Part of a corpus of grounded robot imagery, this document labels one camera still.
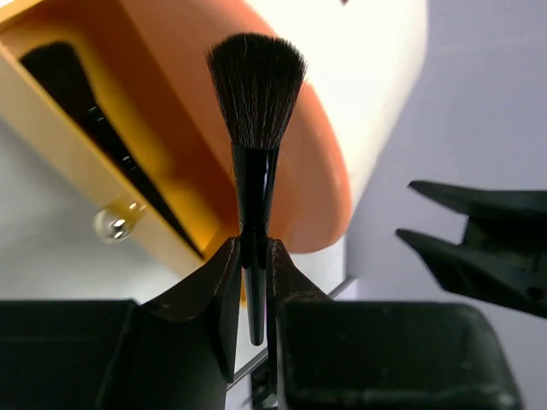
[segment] brush ferrule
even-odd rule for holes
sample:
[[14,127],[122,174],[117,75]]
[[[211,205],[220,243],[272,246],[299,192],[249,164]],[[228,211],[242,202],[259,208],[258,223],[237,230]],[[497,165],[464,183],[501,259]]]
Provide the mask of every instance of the brush ferrule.
[[279,147],[251,149],[232,145],[241,232],[268,234],[278,154]]
[[78,123],[93,142],[124,172],[132,172],[138,168],[138,164],[100,107],[95,105],[89,108],[87,113],[78,119]]

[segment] dark brush bristles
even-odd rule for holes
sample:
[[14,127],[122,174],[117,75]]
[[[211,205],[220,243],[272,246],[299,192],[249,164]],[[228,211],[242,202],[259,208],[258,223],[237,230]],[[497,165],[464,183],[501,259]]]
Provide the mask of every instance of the dark brush bristles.
[[20,62],[73,120],[78,121],[97,105],[84,68],[69,43],[39,46]]
[[284,39],[243,33],[217,44],[207,63],[232,143],[279,147],[306,72],[300,53]]

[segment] white wall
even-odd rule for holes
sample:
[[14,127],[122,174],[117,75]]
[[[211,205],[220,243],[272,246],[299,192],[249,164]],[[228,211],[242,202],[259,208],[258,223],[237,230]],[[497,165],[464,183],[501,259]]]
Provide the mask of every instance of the white wall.
[[[459,242],[463,217],[405,188],[411,179],[547,189],[547,3],[430,1],[421,77],[348,234],[361,297],[455,300],[393,231]],[[547,321],[475,303],[497,331],[528,410],[547,402]]]

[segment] white surface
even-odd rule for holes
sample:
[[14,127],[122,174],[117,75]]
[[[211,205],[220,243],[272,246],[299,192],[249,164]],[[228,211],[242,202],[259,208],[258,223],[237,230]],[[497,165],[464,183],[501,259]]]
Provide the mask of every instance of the white surface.
[[[291,255],[291,257],[296,267],[327,294],[345,279],[345,236],[341,237],[334,245],[319,252]],[[247,308],[240,308],[235,371],[241,369],[266,347],[265,337],[261,346],[253,346],[250,343]]]
[[[464,218],[408,190],[411,179],[547,189],[545,1],[431,1],[428,20],[421,77],[348,232],[348,274],[362,276],[367,299],[463,300],[443,292],[393,234],[462,238]],[[499,335],[526,410],[544,410],[547,320],[473,305]]]
[[426,0],[246,0],[308,63],[350,177],[352,210],[420,71]]
[[96,211],[0,122],[0,299],[143,302],[179,281],[131,238],[102,243]]

